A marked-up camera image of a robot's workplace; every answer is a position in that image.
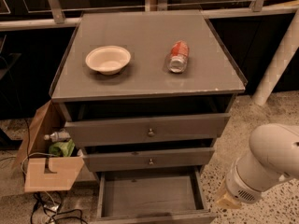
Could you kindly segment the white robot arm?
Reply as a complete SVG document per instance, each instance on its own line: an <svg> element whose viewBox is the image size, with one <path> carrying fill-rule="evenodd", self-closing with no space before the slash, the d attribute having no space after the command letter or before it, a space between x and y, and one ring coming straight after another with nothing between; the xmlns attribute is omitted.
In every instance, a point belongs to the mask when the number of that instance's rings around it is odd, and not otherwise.
<svg viewBox="0 0 299 224"><path fill-rule="evenodd" d="M216 205L254 204L276 185L299 178L299 126L265 124L249 137L249 151L236 159L216 194Z"/></svg>

